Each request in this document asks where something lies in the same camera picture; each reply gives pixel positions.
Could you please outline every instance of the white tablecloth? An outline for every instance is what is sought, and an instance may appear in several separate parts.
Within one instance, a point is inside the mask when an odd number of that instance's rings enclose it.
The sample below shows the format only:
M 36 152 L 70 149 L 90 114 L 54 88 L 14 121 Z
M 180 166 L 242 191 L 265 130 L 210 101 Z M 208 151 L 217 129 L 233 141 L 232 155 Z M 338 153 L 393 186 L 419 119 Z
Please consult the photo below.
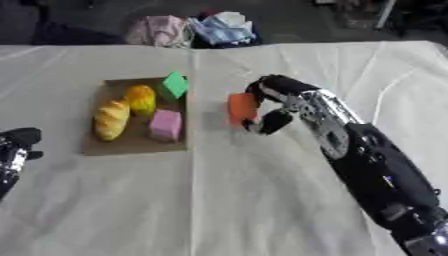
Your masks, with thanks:
M 192 84 L 188 151 L 80 155 L 103 80 L 171 71 Z M 266 74 L 339 95 L 445 191 L 448 207 L 448 61 L 437 45 L 3 46 L 1 129 L 42 129 L 46 155 L 0 204 L 0 255 L 402 255 L 300 121 L 269 137 L 229 127 L 228 94 Z

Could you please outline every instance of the pile of clothes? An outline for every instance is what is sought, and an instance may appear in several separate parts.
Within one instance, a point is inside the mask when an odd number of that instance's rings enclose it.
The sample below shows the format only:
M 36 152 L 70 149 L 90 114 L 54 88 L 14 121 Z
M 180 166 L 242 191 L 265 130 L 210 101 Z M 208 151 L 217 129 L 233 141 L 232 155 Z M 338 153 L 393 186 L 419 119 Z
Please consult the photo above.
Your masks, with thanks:
M 147 16 L 134 24 L 126 36 L 130 44 L 167 48 L 231 48 L 261 44 L 252 21 L 238 12 L 202 13 L 181 19 Z

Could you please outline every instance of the pink cube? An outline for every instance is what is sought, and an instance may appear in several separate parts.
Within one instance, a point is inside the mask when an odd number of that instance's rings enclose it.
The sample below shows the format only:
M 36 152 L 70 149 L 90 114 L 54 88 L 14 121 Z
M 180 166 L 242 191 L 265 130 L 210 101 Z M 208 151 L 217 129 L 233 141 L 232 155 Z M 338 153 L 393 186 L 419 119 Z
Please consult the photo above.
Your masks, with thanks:
M 149 125 L 151 138 L 162 141 L 177 141 L 182 129 L 182 117 L 179 112 L 158 109 Z

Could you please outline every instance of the green cube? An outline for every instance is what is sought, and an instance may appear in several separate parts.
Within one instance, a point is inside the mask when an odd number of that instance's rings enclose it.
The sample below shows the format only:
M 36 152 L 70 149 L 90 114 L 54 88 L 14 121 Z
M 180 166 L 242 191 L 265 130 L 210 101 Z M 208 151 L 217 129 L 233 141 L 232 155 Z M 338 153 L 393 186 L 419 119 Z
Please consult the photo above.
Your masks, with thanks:
M 179 99 L 188 90 L 188 81 L 179 73 L 173 72 L 158 88 L 160 96 L 166 101 Z

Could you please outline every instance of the cardboard tray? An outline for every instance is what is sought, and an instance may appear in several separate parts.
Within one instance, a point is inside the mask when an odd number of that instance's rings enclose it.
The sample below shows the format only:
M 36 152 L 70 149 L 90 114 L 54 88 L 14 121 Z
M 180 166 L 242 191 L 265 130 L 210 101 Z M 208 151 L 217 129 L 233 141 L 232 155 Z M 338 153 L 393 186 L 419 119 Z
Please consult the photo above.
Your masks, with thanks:
M 145 84 L 153 87 L 157 92 L 164 78 L 143 78 L 126 80 L 108 80 L 101 86 L 95 97 L 96 111 L 99 106 L 110 100 L 123 98 L 129 86 Z M 157 109 L 169 109 L 182 114 L 182 131 L 177 142 L 159 142 L 149 137 L 148 123 L 150 118 L 131 115 L 123 133 L 110 142 L 101 141 L 93 131 L 93 118 L 89 131 L 84 138 L 81 152 L 87 156 L 104 156 L 116 154 L 137 154 L 179 151 L 187 149 L 187 94 L 184 94 L 177 102 L 165 102 L 161 97 L 156 97 Z

